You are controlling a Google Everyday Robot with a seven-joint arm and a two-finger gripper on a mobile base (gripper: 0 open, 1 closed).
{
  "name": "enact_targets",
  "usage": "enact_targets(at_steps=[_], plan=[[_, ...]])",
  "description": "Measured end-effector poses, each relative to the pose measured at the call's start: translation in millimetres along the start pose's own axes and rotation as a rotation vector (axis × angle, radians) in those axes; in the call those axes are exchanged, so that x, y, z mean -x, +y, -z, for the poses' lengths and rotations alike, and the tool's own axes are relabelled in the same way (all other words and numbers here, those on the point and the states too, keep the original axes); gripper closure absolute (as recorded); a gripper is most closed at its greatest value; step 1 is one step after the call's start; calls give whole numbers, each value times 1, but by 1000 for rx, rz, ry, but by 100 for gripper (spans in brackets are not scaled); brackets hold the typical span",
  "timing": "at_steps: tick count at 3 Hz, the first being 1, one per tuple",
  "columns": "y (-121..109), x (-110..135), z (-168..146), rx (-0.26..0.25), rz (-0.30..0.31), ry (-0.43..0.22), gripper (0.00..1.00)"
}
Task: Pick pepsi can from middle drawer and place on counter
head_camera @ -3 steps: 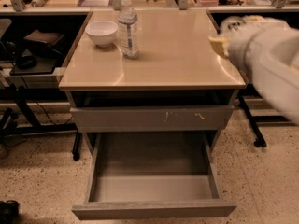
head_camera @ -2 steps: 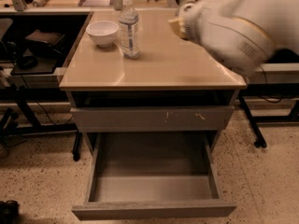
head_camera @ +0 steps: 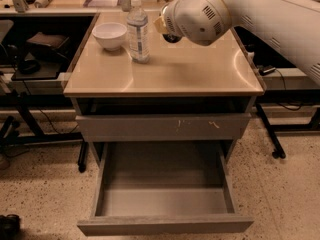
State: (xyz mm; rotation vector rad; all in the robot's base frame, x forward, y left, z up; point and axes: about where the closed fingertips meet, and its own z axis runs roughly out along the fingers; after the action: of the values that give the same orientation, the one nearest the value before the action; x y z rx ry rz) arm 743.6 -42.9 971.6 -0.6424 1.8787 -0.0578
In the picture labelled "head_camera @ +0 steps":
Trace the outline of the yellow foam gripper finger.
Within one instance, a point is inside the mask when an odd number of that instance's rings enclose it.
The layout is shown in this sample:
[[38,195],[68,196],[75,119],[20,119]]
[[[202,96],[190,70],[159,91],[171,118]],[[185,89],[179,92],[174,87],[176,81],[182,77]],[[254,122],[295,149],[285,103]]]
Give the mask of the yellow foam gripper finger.
[[153,21],[153,24],[154,24],[158,33],[160,33],[160,34],[167,34],[168,33],[165,22],[161,16],[159,16],[157,19],[155,19]]

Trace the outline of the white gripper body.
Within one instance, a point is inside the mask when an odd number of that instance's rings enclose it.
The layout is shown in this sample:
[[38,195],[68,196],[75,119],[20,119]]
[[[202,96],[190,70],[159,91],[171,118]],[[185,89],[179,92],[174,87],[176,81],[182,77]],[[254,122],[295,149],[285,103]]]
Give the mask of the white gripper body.
[[167,34],[185,37],[201,46],[211,45],[232,27],[223,0],[174,0],[161,9],[160,16]]

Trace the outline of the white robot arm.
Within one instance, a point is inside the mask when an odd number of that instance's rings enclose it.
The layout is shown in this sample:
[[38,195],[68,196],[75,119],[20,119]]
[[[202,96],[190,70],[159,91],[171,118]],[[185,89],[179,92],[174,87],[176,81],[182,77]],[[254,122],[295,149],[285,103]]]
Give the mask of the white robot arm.
[[209,46],[240,26],[320,84],[320,4],[312,0],[173,0],[157,31]]

